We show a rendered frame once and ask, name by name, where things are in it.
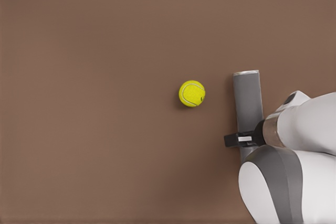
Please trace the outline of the yellow tennis ball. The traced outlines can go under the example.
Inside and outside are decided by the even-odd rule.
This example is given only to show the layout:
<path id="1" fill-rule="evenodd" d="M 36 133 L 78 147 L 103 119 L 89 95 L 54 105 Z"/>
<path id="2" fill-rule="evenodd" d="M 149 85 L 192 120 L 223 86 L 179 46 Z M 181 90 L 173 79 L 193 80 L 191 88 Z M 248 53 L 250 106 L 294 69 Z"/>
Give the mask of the yellow tennis ball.
<path id="1" fill-rule="evenodd" d="M 204 86 L 195 80 L 184 82 L 178 92 L 180 101 L 188 107 L 199 106 L 206 94 Z"/>

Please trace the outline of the grey tennis ball tube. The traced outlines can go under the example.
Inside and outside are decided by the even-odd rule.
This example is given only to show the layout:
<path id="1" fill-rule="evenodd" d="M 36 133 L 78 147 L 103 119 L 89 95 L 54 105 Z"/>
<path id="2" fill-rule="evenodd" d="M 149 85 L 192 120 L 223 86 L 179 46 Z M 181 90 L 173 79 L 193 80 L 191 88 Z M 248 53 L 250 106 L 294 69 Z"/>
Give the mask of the grey tennis ball tube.
<path id="1" fill-rule="evenodd" d="M 260 76 L 258 70 L 236 72 L 233 86 L 238 132 L 253 131 L 264 119 L 261 98 Z M 240 147 L 241 163 L 257 147 Z"/>

